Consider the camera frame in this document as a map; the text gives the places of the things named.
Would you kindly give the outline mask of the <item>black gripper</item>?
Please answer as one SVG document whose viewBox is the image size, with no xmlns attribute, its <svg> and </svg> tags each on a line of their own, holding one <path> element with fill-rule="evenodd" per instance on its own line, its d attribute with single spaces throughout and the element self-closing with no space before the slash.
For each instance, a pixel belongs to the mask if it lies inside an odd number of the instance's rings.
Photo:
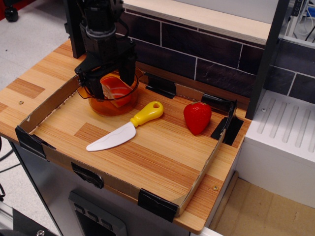
<svg viewBox="0 0 315 236">
<path fill-rule="evenodd" d="M 75 68 L 79 85 L 93 98 L 104 99 L 100 79 L 118 70 L 121 80 L 131 86 L 136 68 L 135 43 L 128 38 L 117 38 L 115 29 L 108 32 L 82 29 L 81 34 L 86 58 Z"/>
</svg>

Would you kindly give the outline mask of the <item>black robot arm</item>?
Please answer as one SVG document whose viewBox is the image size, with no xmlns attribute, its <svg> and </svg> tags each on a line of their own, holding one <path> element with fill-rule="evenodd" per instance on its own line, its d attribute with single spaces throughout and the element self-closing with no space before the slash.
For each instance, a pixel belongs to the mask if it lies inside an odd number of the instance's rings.
<svg viewBox="0 0 315 236">
<path fill-rule="evenodd" d="M 135 43 L 128 38 L 116 36 L 116 24 L 126 30 L 128 26 L 120 19 L 124 12 L 121 0 L 82 0 L 78 2 L 83 14 L 80 23 L 86 58 L 75 68 L 80 86 L 96 99 L 104 99 L 100 80 L 117 70 L 122 81 L 131 86 L 135 75 Z"/>
</svg>

